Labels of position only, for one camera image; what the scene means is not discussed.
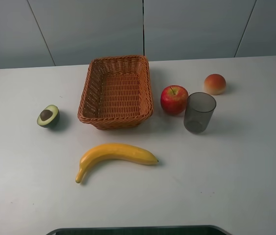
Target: wicker basket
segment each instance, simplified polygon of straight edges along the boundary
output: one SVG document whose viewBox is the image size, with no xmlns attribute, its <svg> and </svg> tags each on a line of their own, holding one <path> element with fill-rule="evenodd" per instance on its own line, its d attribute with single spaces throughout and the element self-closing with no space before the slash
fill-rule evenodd
<svg viewBox="0 0 276 235">
<path fill-rule="evenodd" d="M 153 112 L 146 57 L 128 55 L 93 60 L 88 68 L 78 119 L 97 129 L 134 127 Z"/>
</svg>

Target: dark object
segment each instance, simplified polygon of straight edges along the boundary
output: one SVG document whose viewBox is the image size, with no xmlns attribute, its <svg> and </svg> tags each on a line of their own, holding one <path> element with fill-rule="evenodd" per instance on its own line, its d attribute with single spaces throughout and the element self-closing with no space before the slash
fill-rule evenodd
<svg viewBox="0 0 276 235">
<path fill-rule="evenodd" d="M 186 112 L 184 116 L 185 128 L 193 134 L 199 134 L 206 128 L 214 109 L 215 99 L 204 92 L 191 94 L 187 100 Z"/>
<path fill-rule="evenodd" d="M 58 229 L 56 235 L 226 235 L 214 226 Z"/>
<path fill-rule="evenodd" d="M 134 127 L 153 112 L 149 63 L 142 55 L 91 61 L 78 119 L 97 129 Z"/>
<path fill-rule="evenodd" d="M 39 115 L 37 124 L 42 127 L 55 127 L 60 119 L 60 112 L 55 105 L 49 105 Z"/>
</svg>

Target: cup rim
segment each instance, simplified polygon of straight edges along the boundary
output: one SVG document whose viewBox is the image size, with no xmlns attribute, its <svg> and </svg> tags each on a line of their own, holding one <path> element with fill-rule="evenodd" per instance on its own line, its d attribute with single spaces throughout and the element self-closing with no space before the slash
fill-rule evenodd
<svg viewBox="0 0 276 235">
<path fill-rule="evenodd" d="M 199 112 L 199 113 L 209 113 L 209 112 L 213 111 L 213 110 L 216 108 L 216 100 L 215 100 L 215 98 L 214 98 L 213 96 L 211 96 L 210 94 L 205 93 L 205 92 L 195 92 L 195 93 L 190 94 L 190 95 L 188 96 L 188 98 L 187 98 L 187 104 L 188 104 L 188 101 L 189 101 L 190 97 L 191 97 L 193 94 L 197 94 L 197 93 L 203 93 L 203 94 L 209 95 L 209 96 L 214 100 L 215 105 L 214 105 L 213 109 L 210 109 L 209 111 L 206 111 L 206 112 L 202 112 L 202 111 L 196 110 L 196 109 L 194 109 L 194 108 L 191 108 L 191 109 L 193 109 L 194 111 L 197 111 L 197 112 Z"/>
</svg>

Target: basket rim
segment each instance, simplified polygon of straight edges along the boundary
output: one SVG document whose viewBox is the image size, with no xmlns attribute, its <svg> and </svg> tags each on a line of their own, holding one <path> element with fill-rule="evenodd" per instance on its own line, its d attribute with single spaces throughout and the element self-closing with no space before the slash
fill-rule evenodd
<svg viewBox="0 0 276 235">
<path fill-rule="evenodd" d="M 110 59 L 122 59 L 122 58 L 128 58 L 128 57 L 141 58 L 143 60 L 143 63 L 147 67 L 147 78 L 149 80 L 149 83 L 151 84 L 149 63 L 148 63 L 148 59 L 147 59 L 146 56 L 144 56 L 144 55 L 108 56 L 108 57 L 95 58 L 91 61 L 91 63 L 89 64 L 89 67 L 88 67 L 88 73 L 87 73 L 87 76 L 86 76 L 85 86 L 84 86 L 83 90 L 88 88 L 87 80 L 90 76 L 90 71 L 92 69 L 92 66 L 96 61 L 110 60 Z M 101 121 L 113 121 L 113 120 L 123 121 L 123 122 L 127 122 L 127 121 L 132 122 L 133 119 L 136 119 L 136 121 L 146 120 L 153 114 L 153 96 L 152 96 L 151 85 L 148 87 L 147 92 L 148 92 L 148 96 L 149 96 L 149 99 L 151 100 L 151 102 L 148 104 L 148 110 L 144 114 L 135 115 L 135 116 L 126 116 L 126 117 L 85 117 L 83 115 L 83 107 L 81 105 L 79 105 L 77 117 L 81 122 L 87 123 L 87 124 L 92 124 L 93 122 L 95 122 L 96 124 L 100 124 L 99 122 L 101 122 Z"/>
</svg>

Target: fake fruit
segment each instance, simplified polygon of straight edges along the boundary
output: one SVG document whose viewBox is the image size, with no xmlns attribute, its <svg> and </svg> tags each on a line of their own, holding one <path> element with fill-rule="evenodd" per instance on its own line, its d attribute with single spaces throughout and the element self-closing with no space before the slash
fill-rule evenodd
<svg viewBox="0 0 276 235">
<path fill-rule="evenodd" d="M 144 165 L 155 165 L 158 159 L 149 151 L 128 144 L 106 143 L 98 145 L 86 152 L 79 162 L 76 183 L 80 183 L 95 164 L 107 159 L 121 159 Z"/>
<path fill-rule="evenodd" d="M 211 74 L 205 79 L 204 91 L 208 94 L 218 95 L 226 90 L 226 81 L 222 75 Z"/>
<path fill-rule="evenodd" d="M 187 105 L 188 92 L 181 86 L 166 87 L 161 94 L 161 106 L 170 115 L 180 114 Z"/>
<path fill-rule="evenodd" d="M 42 127 L 54 127 L 60 119 L 60 112 L 55 105 L 49 105 L 40 113 L 37 124 Z"/>
</svg>

